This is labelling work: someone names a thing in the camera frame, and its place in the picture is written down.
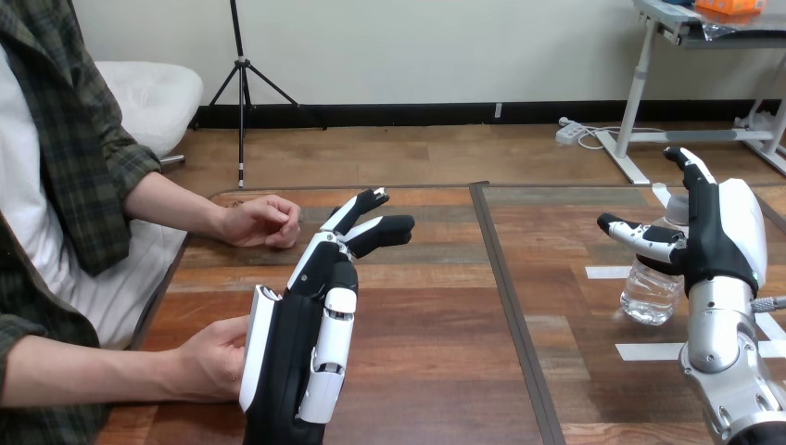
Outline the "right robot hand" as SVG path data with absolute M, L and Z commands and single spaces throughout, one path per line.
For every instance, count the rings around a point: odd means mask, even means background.
M 685 292 L 719 277 L 745 283 L 756 298 L 766 283 L 767 241 L 758 200 L 741 179 L 718 182 L 704 162 L 686 148 L 668 147 L 664 156 L 683 171 L 688 190 L 689 231 L 627 221 L 605 212 L 600 229 L 633 251 L 643 265 L 684 277 Z

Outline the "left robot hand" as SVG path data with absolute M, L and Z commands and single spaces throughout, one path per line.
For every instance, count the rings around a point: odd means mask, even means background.
M 360 294 L 354 261 L 412 238 L 411 215 L 361 220 L 388 200 L 379 187 L 335 208 L 283 292 L 256 286 L 238 399 L 244 443 L 323 443 L 347 376 Z

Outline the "person's hand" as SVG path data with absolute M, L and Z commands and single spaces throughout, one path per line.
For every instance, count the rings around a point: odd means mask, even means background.
M 292 248 L 300 234 L 300 214 L 294 202 L 266 195 L 221 209 L 216 236 L 241 248 Z
M 178 401 L 235 401 L 245 365 L 248 315 L 219 320 L 171 351 L 168 391 Z

